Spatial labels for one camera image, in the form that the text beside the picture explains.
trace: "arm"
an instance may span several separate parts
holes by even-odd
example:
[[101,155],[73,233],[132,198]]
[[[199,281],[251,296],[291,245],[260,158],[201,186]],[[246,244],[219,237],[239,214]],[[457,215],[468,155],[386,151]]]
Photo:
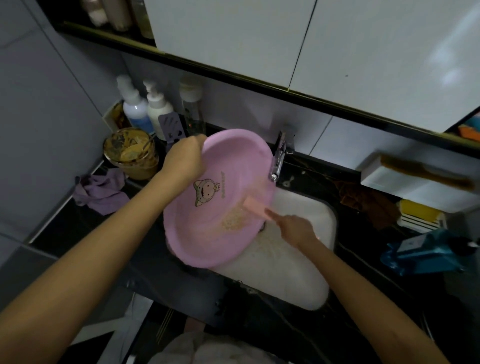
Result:
[[315,264],[384,364],[448,364],[402,310],[316,238],[308,220],[266,212],[282,237]]
[[205,138],[175,144],[162,170],[144,189],[2,311],[0,362],[57,362],[158,215],[203,173]]

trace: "person's left hand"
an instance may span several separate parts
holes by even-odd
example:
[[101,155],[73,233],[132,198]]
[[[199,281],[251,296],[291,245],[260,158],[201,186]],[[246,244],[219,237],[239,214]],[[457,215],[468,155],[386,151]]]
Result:
[[167,153],[161,173],[183,188],[195,182],[205,172],[202,148],[206,138],[206,135],[200,134],[177,142]]

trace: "chrome faucet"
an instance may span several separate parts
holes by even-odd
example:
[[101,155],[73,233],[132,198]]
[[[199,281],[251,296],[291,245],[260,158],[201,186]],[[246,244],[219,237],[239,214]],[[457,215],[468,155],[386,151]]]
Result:
[[270,168],[269,178],[273,182],[277,182],[282,170],[283,159],[285,154],[293,154],[295,152],[294,138],[295,130],[290,125],[284,125],[278,133],[276,141],[276,152],[273,157],[272,167]]

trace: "cartoon character print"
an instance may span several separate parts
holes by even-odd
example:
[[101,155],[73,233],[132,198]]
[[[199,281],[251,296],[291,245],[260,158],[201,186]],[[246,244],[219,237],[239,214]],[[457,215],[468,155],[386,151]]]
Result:
[[195,206],[206,204],[212,199],[215,192],[220,191],[220,184],[215,183],[210,179],[196,181],[193,186],[197,192]]

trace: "blue label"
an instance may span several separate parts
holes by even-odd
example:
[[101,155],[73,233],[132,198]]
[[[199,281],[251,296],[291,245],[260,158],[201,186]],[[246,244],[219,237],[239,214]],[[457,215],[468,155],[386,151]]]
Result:
[[140,128],[144,132],[147,132],[149,134],[153,133],[155,131],[153,129],[153,125],[150,122],[150,119],[148,118],[148,116],[145,116],[141,119],[129,119],[129,120],[130,120],[130,123],[132,124],[132,126],[134,128]]

